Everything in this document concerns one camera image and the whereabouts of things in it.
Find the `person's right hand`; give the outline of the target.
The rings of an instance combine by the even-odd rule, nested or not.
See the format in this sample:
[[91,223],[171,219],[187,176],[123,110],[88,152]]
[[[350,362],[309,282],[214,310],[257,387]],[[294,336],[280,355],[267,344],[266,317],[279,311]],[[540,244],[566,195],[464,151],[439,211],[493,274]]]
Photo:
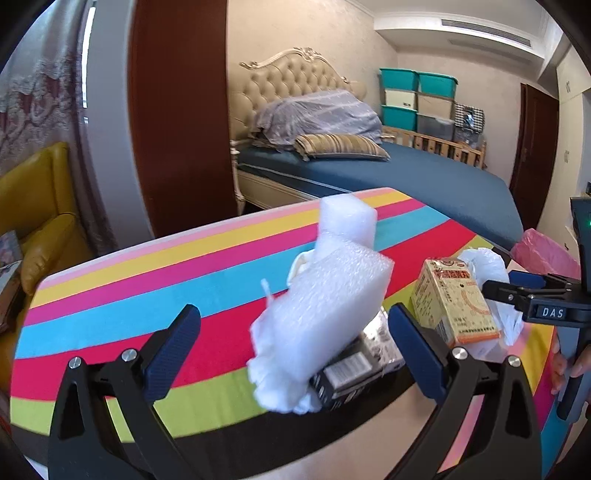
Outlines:
[[[555,336],[552,343],[552,361],[551,361],[551,393],[557,395],[567,383],[565,372],[568,367],[568,361],[561,351],[561,345],[558,336]],[[570,378],[578,378],[586,374],[591,369],[591,349],[587,346],[578,356],[574,364],[570,367]]]

